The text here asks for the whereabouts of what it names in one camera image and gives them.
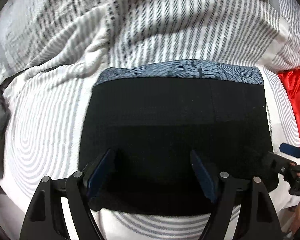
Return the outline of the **black garment with blue waistband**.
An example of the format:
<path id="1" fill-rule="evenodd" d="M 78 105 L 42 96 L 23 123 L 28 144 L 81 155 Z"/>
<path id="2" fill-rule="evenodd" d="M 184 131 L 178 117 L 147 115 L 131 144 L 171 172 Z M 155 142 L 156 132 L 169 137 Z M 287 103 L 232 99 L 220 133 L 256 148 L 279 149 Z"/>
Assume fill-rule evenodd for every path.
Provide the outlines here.
<path id="1" fill-rule="evenodd" d="M 159 216 L 209 213 L 191 166 L 194 150 L 215 178 L 225 171 L 267 190 L 279 179 L 263 165 L 273 147 L 264 80 L 256 67 L 179 60 L 104 70 L 91 90 L 79 168 L 110 149 L 94 211 Z"/>

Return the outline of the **grey striped white bed quilt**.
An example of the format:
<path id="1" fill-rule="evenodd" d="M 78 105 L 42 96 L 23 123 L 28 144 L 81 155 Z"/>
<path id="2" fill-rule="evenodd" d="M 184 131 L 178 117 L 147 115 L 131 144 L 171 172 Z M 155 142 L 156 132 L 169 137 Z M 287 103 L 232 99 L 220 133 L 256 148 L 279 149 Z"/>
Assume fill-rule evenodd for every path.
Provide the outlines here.
<path id="1" fill-rule="evenodd" d="M 0 186 L 26 211 L 43 176 L 78 167 L 91 89 L 109 67 L 197 59 L 257 67 L 272 146 L 299 145 L 276 72 L 300 67 L 297 0 L 8 0 L 0 86 L 10 112 Z"/>

